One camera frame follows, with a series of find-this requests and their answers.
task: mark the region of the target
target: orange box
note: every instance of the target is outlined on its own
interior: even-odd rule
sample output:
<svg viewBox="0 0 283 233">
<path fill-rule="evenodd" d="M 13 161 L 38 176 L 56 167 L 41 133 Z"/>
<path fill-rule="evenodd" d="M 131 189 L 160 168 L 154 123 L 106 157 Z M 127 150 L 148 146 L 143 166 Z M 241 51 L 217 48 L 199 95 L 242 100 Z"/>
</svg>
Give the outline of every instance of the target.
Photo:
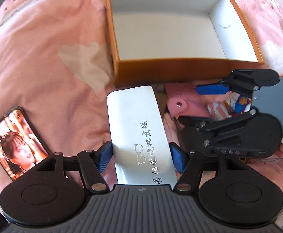
<svg viewBox="0 0 283 233">
<path fill-rule="evenodd" d="M 226 77 L 264 62 L 234 0 L 107 0 L 117 86 Z"/>
</svg>

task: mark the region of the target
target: phone screen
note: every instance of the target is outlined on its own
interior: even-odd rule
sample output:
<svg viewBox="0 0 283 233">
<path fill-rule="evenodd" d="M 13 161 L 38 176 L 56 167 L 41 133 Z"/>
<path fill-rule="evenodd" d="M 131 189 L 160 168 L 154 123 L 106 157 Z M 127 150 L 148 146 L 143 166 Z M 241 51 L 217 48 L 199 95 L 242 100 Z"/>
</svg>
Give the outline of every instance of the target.
<svg viewBox="0 0 283 233">
<path fill-rule="evenodd" d="M 0 163 L 12 180 L 48 156 L 20 108 L 0 121 Z"/>
</svg>

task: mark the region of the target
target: gray ribbed plastic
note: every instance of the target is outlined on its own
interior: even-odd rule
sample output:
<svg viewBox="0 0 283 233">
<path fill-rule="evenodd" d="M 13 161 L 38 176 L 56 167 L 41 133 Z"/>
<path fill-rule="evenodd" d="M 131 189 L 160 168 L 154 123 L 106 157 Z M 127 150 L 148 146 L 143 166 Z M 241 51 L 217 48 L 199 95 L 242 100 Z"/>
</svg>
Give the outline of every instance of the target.
<svg viewBox="0 0 283 233">
<path fill-rule="evenodd" d="M 203 214 L 190 196 L 170 186 L 117 185 L 95 195 L 74 218 L 47 228 L 10 224 L 3 233 L 280 233 L 274 224 L 257 229 L 235 229 Z"/>
</svg>

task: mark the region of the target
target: white card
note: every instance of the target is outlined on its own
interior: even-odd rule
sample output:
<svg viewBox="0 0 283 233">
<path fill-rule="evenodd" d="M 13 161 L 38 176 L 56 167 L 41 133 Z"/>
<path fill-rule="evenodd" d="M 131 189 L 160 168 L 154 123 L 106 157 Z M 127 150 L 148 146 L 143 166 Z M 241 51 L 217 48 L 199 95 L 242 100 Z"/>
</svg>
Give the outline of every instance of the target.
<svg viewBox="0 0 283 233">
<path fill-rule="evenodd" d="M 173 188 L 177 177 L 152 87 L 112 92 L 107 103 L 118 183 Z"/>
</svg>

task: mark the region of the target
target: pink bedsheet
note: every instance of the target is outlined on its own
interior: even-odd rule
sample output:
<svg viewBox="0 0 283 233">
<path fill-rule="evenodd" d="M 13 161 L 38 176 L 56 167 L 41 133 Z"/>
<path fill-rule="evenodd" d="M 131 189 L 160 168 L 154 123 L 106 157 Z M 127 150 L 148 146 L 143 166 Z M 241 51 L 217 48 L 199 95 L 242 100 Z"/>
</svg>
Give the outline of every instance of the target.
<svg viewBox="0 0 283 233">
<path fill-rule="evenodd" d="M 283 75 L 283 4 L 236 2 L 266 64 Z M 110 140 L 106 96 L 114 84 L 106 26 L 105 0 L 6 0 L 0 8 L 0 118 L 23 106 L 50 150 L 65 156 Z M 174 140 L 172 126 L 165 126 Z M 272 180 L 283 190 L 280 169 Z M 116 183 L 113 162 L 104 177 L 111 187 Z M 10 182 L 0 165 L 0 192 Z"/>
</svg>

